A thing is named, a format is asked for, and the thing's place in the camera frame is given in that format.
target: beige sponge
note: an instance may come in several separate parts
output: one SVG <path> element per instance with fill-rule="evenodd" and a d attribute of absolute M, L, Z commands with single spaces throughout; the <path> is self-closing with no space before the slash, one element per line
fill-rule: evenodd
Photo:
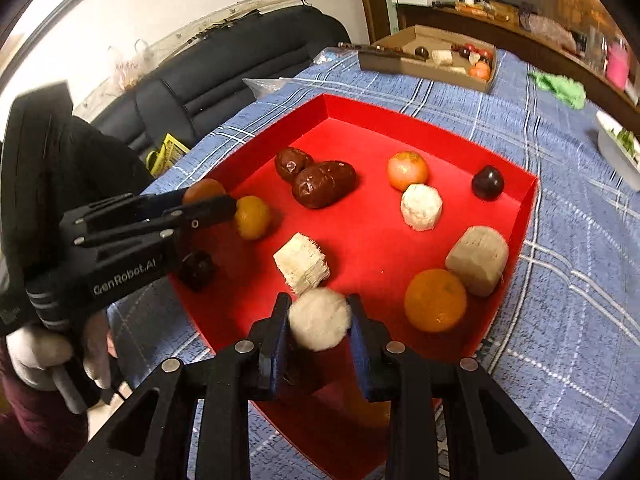
<path fill-rule="evenodd" d="M 453 55 L 450 50 L 432 50 L 431 59 L 436 65 L 451 66 L 453 65 Z"/>
<path fill-rule="evenodd" d="M 509 247 L 495 229 L 470 227 L 449 251 L 445 266 L 474 296 L 486 298 L 500 281 Z"/>
<path fill-rule="evenodd" d="M 273 255 L 276 266 L 296 296 L 329 277 L 324 254 L 310 238 L 296 233 Z"/>

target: green cloth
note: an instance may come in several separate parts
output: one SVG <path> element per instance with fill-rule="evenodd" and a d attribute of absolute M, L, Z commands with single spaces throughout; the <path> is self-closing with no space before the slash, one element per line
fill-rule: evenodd
<path fill-rule="evenodd" d="M 529 75 L 536 80 L 538 88 L 553 92 L 558 99 L 571 108 L 576 110 L 584 108 L 584 100 L 587 94 L 582 83 L 563 75 L 548 74 L 546 72 L 529 72 Z"/>

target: bolt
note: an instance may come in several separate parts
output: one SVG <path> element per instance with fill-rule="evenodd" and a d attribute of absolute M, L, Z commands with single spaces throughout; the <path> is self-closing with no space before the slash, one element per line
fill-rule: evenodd
<path fill-rule="evenodd" d="M 254 344 L 248 339 L 243 339 L 242 341 L 238 341 L 236 343 L 236 352 L 239 354 L 246 354 L 254 349 Z"/>
<path fill-rule="evenodd" d="M 174 357 L 165 359 L 162 362 L 162 371 L 168 374 L 170 374 L 171 372 L 175 372 L 178 368 L 180 368 L 180 361 L 178 361 L 178 359 Z"/>
<path fill-rule="evenodd" d="M 472 357 L 463 357 L 460 359 L 460 368 L 466 370 L 467 372 L 475 372 L 478 370 L 478 361 L 473 359 Z"/>
<path fill-rule="evenodd" d="M 406 350 L 406 346 L 399 341 L 389 341 L 386 344 L 386 351 L 391 354 L 401 354 Z"/>

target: white fuzzy ball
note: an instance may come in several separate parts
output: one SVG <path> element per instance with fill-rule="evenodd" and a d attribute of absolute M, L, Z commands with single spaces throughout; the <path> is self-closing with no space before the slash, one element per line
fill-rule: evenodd
<path fill-rule="evenodd" d="M 433 229 L 442 213 L 442 199 L 433 187 L 411 184 L 402 194 L 400 211 L 404 222 L 414 230 Z"/>
<path fill-rule="evenodd" d="M 312 288 L 289 307 L 289 324 L 296 342 L 319 352 L 336 346 L 351 326 L 345 297 L 328 288 Z"/>

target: red sleeve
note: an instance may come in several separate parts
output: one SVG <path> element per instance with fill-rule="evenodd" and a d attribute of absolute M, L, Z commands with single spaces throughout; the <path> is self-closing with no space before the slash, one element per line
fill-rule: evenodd
<path fill-rule="evenodd" d="M 0 415 L 0 470 L 7 480 L 55 480 L 88 438 L 86 415 L 73 415 L 58 392 L 41 392 L 15 374 L 0 339 L 0 374 L 12 407 Z"/>

